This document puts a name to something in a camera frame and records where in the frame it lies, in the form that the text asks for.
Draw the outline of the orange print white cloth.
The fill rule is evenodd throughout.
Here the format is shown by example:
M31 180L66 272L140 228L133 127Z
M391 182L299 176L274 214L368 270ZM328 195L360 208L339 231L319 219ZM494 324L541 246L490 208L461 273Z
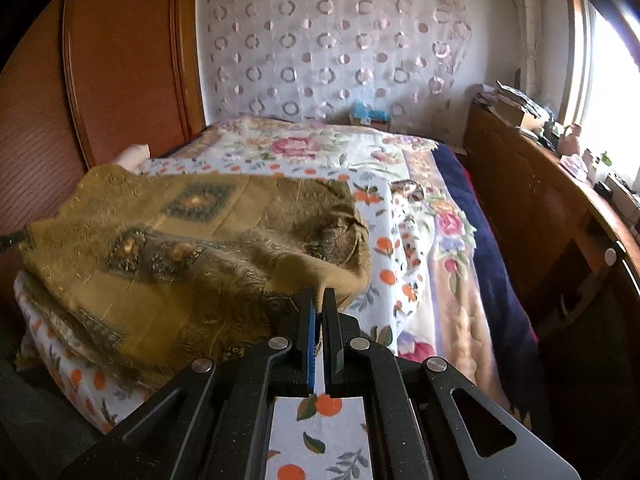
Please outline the orange print white cloth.
M65 380L65 390L70 399L77 399L85 389L99 385L103 379L115 377L125 385L137 385L149 391L149 396L139 407L186 366L206 358L200 356L190 361L174 377L156 388L127 382L89 362L66 344L43 315L36 287L35 279L24 266L16 280L18 299L48 369L54 376ZM265 472L259 479L374 479L362 400L356 396L330 396L326 393L322 301L323 296L314 300L317 311L314 388L306 394L279 390L274 395L269 404L272 415ZM338 312L351 316L347 311L349 305L340 307L337 302L336 305ZM81 409L101 428L103 437L133 412L120 416L106 401L84 404Z

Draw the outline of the golden brown patterned cloth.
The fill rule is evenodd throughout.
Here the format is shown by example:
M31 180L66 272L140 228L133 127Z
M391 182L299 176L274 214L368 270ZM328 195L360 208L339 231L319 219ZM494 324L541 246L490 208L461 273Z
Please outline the golden brown patterned cloth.
M346 183L249 174L96 167L27 228L21 253L66 344L150 388L270 338L305 292L333 289L346 307L371 277Z

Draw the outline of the floral quilt bedspread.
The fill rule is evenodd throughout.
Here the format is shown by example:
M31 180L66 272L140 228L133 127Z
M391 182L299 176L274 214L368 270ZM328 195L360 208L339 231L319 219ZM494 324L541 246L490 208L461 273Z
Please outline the floral quilt bedspread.
M521 374L498 369L473 262L476 229L447 190L439 142L351 126L244 116L218 122L151 174L254 174L345 182L369 230L371 277L348 306L396 356L442 356L508 411Z

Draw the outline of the navy blue blanket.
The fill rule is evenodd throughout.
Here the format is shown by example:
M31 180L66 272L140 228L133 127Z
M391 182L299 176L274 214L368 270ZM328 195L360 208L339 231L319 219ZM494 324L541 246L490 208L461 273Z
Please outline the navy blue blanket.
M439 144L433 156L451 197L476 229L473 262L498 369L506 374L521 372L537 350L532 324L515 295L494 233L464 167L445 144Z

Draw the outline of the wooden side cabinet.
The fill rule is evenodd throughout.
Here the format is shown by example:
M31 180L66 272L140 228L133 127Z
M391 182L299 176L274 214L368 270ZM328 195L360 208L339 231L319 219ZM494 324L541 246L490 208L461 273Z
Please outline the wooden side cabinet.
M639 246L612 206L561 167L558 156L472 104L466 166L516 296L535 330L555 314L595 306L639 318Z

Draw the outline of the pink figurine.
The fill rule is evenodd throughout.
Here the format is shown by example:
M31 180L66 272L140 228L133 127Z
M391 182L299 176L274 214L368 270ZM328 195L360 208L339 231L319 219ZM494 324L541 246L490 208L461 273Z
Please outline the pink figurine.
M582 135L582 126L579 124L570 124L564 128L562 136L560 136L558 144L558 153L561 156L573 156L582 154L580 148L580 136Z

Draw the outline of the blue tissue box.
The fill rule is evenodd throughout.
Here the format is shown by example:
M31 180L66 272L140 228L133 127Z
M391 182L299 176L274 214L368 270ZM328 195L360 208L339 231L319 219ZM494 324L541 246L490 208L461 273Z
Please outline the blue tissue box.
M381 131L390 130L392 118L385 110L375 110L361 101L352 104L349 111L349 123L352 126L368 127Z

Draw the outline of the stack of books and boxes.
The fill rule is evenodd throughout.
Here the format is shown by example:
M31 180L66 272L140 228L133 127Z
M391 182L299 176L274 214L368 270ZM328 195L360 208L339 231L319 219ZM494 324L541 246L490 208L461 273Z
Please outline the stack of books and boxes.
M550 113L526 94L500 81L475 86L474 102L512 127L529 131L542 128Z

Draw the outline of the wooden wardrobe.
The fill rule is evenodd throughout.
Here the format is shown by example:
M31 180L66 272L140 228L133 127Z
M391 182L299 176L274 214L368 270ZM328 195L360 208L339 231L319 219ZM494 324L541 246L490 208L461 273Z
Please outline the wooden wardrobe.
M15 240L130 145L175 151L205 126L195 0L52 0L1 73L1 302Z

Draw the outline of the window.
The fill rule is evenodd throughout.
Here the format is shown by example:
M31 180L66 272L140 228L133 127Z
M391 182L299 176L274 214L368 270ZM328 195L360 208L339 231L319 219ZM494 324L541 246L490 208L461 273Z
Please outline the window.
M614 26L588 1L567 0L570 73L565 125L580 152L639 188L639 65Z

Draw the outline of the circle patterned sheer curtain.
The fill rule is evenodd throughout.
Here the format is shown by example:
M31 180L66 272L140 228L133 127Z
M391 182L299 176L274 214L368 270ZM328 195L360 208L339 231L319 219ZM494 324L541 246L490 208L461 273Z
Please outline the circle patterned sheer curtain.
M347 122L461 141L495 0L196 0L208 122Z

